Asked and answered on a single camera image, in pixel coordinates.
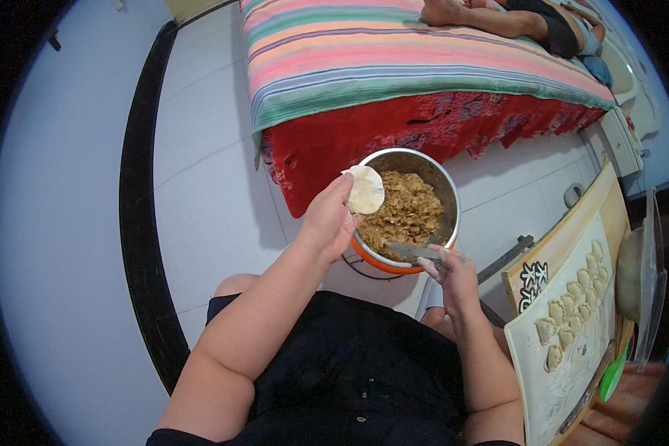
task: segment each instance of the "metal bowl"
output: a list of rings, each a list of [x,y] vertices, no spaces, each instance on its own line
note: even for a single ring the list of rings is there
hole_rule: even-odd
[[[385,148],[367,156],[359,165],[368,165],[375,171],[397,171],[400,174],[419,174],[424,183],[434,187],[434,194],[441,201],[444,213],[441,216],[441,227],[426,239],[424,245],[434,243],[441,246],[451,246],[459,235],[461,221],[461,202],[456,185],[441,164],[430,156],[413,151],[409,148]],[[383,255],[375,253],[362,241],[355,231],[355,239],[359,246],[374,259],[395,268],[416,268],[419,264],[416,258],[406,259],[408,262],[396,262]]]

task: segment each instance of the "red bedsheet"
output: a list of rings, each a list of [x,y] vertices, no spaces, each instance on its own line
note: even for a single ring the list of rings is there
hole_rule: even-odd
[[[496,141],[587,127],[602,109],[534,96],[469,91],[408,96],[293,119],[262,132],[262,154],[294,218],[351,165],[382,148],[419,150],[438,162]]]

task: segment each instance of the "dumpling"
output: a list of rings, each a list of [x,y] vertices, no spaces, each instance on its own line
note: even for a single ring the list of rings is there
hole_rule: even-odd
[[[592,253],[585,254],[585,261],[587,262],[587,269],[589,269],[590,274],[595,275],[599,266],[595,256]]]
[[[580,316],[580,313],[574,313],[573,315],[569,316],[567,318],[567,323],[570,326],[570,330],[572,330],[575,335],[580,333],[580,330],[582,330],[582,316]]]
[[[565,305],[559,300],[551,300],[548,302],[548,311],[550,312],[550,317],[555,320],[555,324],[561,326],[567,322],[567,316],[565,315]]]
[[[560,336],[560,345],[562,345],[563,352],[567,352],[570,345],[575,342],[575,332],[570,327],[562,327],[558,332],[558,336]]]
[[[609,279],[609,274],[607,273],[607,268],[604,266],[597,267],[597,277],[602,281],[602,283],[607,284],[607,279]]]
[[[548,370],[554,372],[562,364],[562,349],[559,345],[551,345],[548,348]]]
[[[569,281],[567,283],[567,292],[575,298],[575,302],[580,303],[580,301],[582,301],[582,297],[584,296],[584,288],[582,288],[578,282]]]
[[[592,283],[592,273],[587,268],[577,270],[577,281],[583,290],[587,290]]]
[[[538,331],[540,345],[547,345],[555,335],[555,320],[552,317],[541,317],[535,321],[535,328]]]
[[[575,312],[575,298],[570,293],[560,296],[560,302],[565,306],[565,314],[571,315]]]
[[[582,322],[583,323],[590,320],[590,316],[592,316],[592,308],[588,304],[581,303],[577,307],[577,310],[580,312],[580,317],[582,317]]]
[[[602,284],[602,281],[600,281],[598,278],[592,281],[592,288],[595,290],[597,293],[597,299],[602,300],[604,296],[604,285]]]
[[[599,240],[592,240],[592,255],[597,259],[597,263],[602,263],[604,252],[602,251],[602,242]]]
[[[587,302],[587,305],[589,305],[590,308],[597,307],[597,293],[594,288],[590,287],[585,290],[585,302]]]

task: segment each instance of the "bowl rim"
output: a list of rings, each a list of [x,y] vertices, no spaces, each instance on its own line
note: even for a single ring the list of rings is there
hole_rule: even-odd
[[[459,235],[459,227],[461,226],[461,198],[459,197],[459,190],[456,188],[456,183],[451,178],[451,175],[449,175],[448,172],[446,172],[446,169],[444,169],[444,166],[441,165],[438,161],[433,159],[432,157],[428,156],[425,153],[421,153],[416,150],[412,150],[410,148],[404,148],[404,147],[391,147],[391,148],[383,148],[380,151],[376,151],[369,156],[366,156],[364,159],[362,159],[357,165],[366,165],[370,161],[372,161],[375,158],[378,158],[379,156],[385,155],[387,153],[411,153],[413,155],[419,156],[429,163],[431,163],[433,166],[435,166],[439,171],[441,171],[442,174],[444,174],[444,177],[449,181],[449,184],[451,185],[451,188],[454,191],[454,200],[456,201],[456,223],[454,225],[454,230],[451,234],[451,237],[449,237],[448,240],[446,240],[446,244],[444,246],[451,245],[452,242],[454,242],[455,239],[458,238]],[[357,233],[357,230],[355,230],[355,233],[353,234],[355,237],[357,243],[359,244],[360,247],[362,247],[363,250],[369,255],[371,255],[373,258],[377,259],[380,262],[386,263],[387,265],[391,265],[397,268],[417,268],[419,267],[419,263],[409,263],[409,262],[396,262],[393,261],[389,258],[384,257],[383,255],[375,253],[359,236]]]

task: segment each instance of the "dumpling wrapper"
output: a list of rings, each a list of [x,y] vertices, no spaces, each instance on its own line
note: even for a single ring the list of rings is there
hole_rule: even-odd
[[[560,345],[562,346],[563,352],[567,352],[570,345],[575,342],[575,332],[573,332],[570,327],[562,327],[558,332],[558,336],[560,336]]]
[[[555,335],[555,320],[552,317],[541,317],[535,321],[535,328],[538,331],[540,345],[547,345]]]
[[[589,269],[590,275],[597,274],[597,267],[599,266],[599,263],[597,263],[597,259],[595,258],[594,254],[585,254],[585,261],[587,262],[587,269]]]
[[[550,317],[555,320],[555,324],[561,326],[567,322],[567,317],[565,315],[565,305],[559,300],[551,300],[548,302],[548,311]]]
[[[365,215],[379,210],[384,202],[384,184],[382,177],[368,165],[353,165],[342,174],[352,174],[355,185],[349,192],[347,207],[353,213]]]
[[[590,320],[590,316],[592,316],[592,308],[590,308],[588,304],[581,303],[577,310],[580,312],[580,317],[582,317],[583,323]]]
[[[577,281],[583,290],[587,290],[587,287],[592,284],[592,273],[587,268],[580,268],[577,270]]]
[[[584,295],[584,289],[578,282],[575,281],[569,281],[567,283],[567,292],[572,295],[572,297],[575,298],[575,302],[580,302],[582,301],[582,296]]]
[[[590,308],[597,307],[597,292],[594,288],[590,287],[585,290],[585,302],[587,302]]]
[[[570,293],[565,293],[560,296],[560,302],[565,305],[565,314],[571,315],[575,313],[575,298]]]
[[[582,324],[584,321],[582,320],[582,315],[580,315],[580,313],[574,313],[572,316],[567,318],[567,323],[570,326],[570,330],[572,330],[577,335],[580,333],[580,330],[582,330]]]
[[[597,277],[602,281],[602,283],[607,284],[607,279],[609,279],[607,268],[604,266],[597,267]]]
[[[604,252],[602,251],[602,242],[599,240],[592,240],[592,255],[597,259],[597,263],[602,263]]]
[[[562,364],[562,349],[559,345],[548,348],[548,370],[554,372]]]

